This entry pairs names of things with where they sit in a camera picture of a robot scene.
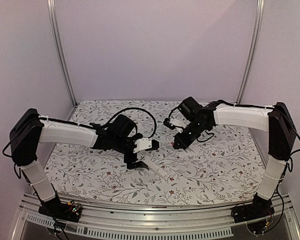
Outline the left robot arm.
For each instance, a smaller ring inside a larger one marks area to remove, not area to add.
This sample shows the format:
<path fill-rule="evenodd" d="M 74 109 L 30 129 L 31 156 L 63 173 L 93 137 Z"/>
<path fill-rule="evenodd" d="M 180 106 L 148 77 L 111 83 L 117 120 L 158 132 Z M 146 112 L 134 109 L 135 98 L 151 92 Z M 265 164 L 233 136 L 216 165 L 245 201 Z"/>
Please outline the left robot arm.
<path fill-rule="evenodd" d="M 152 148 L 151 139 L 141 133 L 131 136 L 136 124 L 120 114 L 107 126 L 69 123 L 40 116 L 35 108 L 29 108 L 12 128 L 9 146 L 13 162 L 21 168 L 38 198 L 45 202 L 45 209 L 53 216 L 64 213 L 64 205 L 56 200 L 57 194 L 38 162 L 40 143 L 60 143 L 89 147 L 94 150 L 114 150 L 124 154 L 124 162 L 137 160 L 137 153 Z"/>

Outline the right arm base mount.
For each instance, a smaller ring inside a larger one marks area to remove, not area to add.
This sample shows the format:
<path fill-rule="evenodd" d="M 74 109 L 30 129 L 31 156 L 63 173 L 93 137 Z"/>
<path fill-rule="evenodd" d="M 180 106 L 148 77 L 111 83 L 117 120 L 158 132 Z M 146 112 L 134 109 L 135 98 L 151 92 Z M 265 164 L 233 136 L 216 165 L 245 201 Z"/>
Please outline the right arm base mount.
<path fill-rule="evenodd" d="M 275 213 L 272 201 L 255 195 L 252 203 L 240 203 L 231 209 L 235 223 L 246 222 L 273 215 Z"/>

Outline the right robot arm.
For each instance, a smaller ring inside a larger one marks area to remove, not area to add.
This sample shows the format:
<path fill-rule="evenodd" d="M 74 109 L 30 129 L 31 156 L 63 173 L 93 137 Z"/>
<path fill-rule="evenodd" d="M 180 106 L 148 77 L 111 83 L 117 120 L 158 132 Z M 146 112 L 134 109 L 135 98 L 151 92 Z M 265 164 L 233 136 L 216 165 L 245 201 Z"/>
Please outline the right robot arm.
<path fill-rule="evenodd" d="M 189 203 L 250 201 L 252 218 L 268 210 L 269 200 L 290 163 L 297 139 L 287 106 L 239 106 L 223 100 L 183 100 L 164 120 L 172 129 L 179 162 L 172 173 L 185 181 L 173 193 Z"/>

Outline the white remote control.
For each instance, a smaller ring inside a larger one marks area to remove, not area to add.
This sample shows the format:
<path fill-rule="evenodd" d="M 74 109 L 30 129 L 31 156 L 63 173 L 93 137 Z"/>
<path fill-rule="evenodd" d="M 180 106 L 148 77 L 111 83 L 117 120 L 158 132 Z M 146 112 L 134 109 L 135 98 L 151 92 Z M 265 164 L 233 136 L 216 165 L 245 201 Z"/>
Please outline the white remote control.
<path fill-rule="evenodd" d="M 146 167 L 148 170 L 158 175 L 165 181 L 169 180 L 170 175 L 168 174 L 168 172 L 166 172 L 163 168 L 161 168 L 158 164 L 156 164 L 152 160 L 143 158 L 140 160 L 140 162 L 143 164 L 144 167 Z"/>

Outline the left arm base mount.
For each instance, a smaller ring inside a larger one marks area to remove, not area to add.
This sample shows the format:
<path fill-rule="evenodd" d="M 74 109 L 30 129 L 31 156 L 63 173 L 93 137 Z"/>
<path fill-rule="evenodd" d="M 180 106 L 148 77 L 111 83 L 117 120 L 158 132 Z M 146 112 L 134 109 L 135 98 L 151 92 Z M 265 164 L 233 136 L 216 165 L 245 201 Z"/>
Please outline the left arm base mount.
<path fill-rule="evenodd" d="M 41 200 L 38 213 L 57 220 L 78 223 L 82 214 L 82 205 L 74 200 L 67 203 L 61 202 L 56 196 L 48 201 Z"/>

